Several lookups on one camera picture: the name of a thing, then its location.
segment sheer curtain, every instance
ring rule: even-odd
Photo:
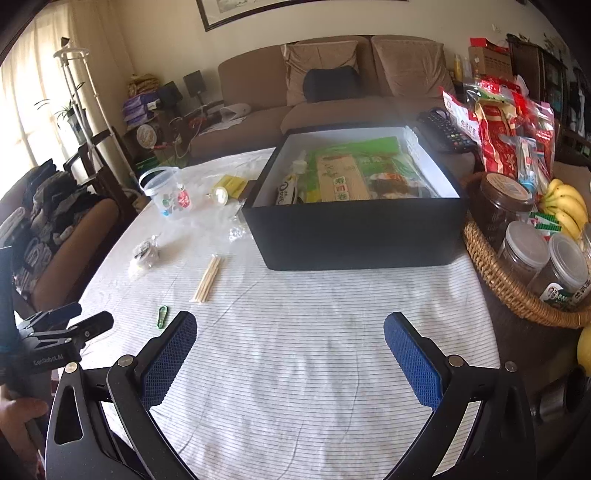
[[[70,96],[59,61],[53,54],[62,37],[90,49],[93,80],[112,125],[124,132],[121,105],[132,67],[110,0],[64,0],[47,5],[25,29],[0,66],[0,197],[24,173],[52,158],[60,168],[76,153],[78,142],[55,113]],[[72,62],[76,81],[85,81],[80,62]],[[90,85],[80,90],[94,134],[106,128]],[[38,108],[35,103],[48,99]],[[123,160],[111,140],[101,152],[117,178],[128,179]]]
[[[68,4],[44,8],[0,66],[0,197],[29,169],[52,158],[60,167],[78,149],[66,122],[53,113],[66,106],[63,74],[53,54],[70,31]],[[49,99],[37,109],[35,103]]]

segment banana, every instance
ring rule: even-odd
[[[554,191],[554,189],[558,186],[558,185],[562,185],[563,181],[560,179],[554,179],[550,182],[550,185],[548,185],[548,190],[546,190],[546,193],[544,195],[544,197],[549,197],[550,195],[552,195],[552,192]]]
[[[569,234],[573,240],[577,241],[581,234],[581,230],[577,226],[576,222],[562,210],[557,210],[554,216],[558,220],[560,226],[563,228],[564,233]]]
[[[555,206],[558,210],[562,210],[564,213],[572,217],[577,223],[579,230],[582,230],[585,223],[589,221],[584,207],[577,202],[574,197],[558,197],[558,199],[551,203],[550,206]]]
[[[542,206],[542,211],[544,213],[547,213],[548,215],[554,215],[556,213],[556,208],[555,207],[548,207],[546,205]]]
[[[583,208],[585,209],[585,213],[587,213],[587,206],[585,205],[585,200],[583,199],[583,197],[581,197],[581,194],[577,191],[576,188],[574,188],[571,185],[566,185],[566,184],[562,184],[562,185],[558,185],[552,195],[550,195],[549,197],[546,197],[545,202],[546,204],[548,203],[552,203],[555,200],[557,200],[559,197],[572,197],[574,198],[577,202],[579,202]]]

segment human hand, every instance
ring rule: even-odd
[[[0,387],[0,430],[25,468],[37,472],[37,448],[33,445],[25,423],[47,413],[48,406],[37,398],[12,400],[6,385]]]

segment white wall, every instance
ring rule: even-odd
[[[282,7],[205,32],[195,0],[113,0],[137,74],[174,80],[185,95],[183,76],[204,75],[206,99],[221,97],[217,66],[240,53],[273,44],[345,34],[416,35],[467,56],[470,37],[500,43],[507,33],[543,45],[558,36],[531,4],[515,0],[325,0]],[[494,32],[495,24],[500,33]]]

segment open box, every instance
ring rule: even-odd
[[[275,205],[277,187],[303,151],[396,136],[440,198]],[[301,129],[284,138],[242,212],[272,270],[424,267],[452,260],[467,198],[409,127]]]

